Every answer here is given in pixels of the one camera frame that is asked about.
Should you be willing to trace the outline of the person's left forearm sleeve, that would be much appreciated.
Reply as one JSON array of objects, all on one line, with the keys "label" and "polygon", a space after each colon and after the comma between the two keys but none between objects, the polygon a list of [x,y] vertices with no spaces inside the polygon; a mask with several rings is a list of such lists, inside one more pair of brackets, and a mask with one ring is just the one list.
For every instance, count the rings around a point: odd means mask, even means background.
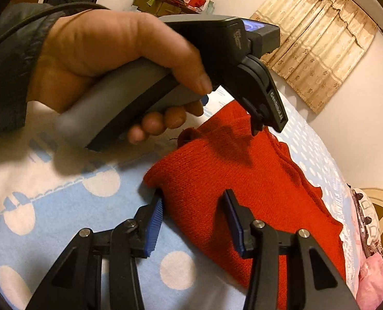
[{"label": "person's left forearm sleeve", "polygon": [[27,88],[49,29],[64,11],[44,4],[18,4],[0,16],[0,132],[24,126]]}]

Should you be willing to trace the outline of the person's left hand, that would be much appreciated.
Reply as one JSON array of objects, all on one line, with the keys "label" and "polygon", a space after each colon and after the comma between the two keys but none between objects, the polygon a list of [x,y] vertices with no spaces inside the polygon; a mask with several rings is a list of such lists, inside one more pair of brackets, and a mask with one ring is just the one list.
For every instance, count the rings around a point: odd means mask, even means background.
[{"label": "person's left hand", "polygon": [[197,94],[212,92],[198,50],[158,18],[92,10],[61,17],[49,29],[27,100],[63,113],[99,76],[140,57],[169,68],[180,84]]}]

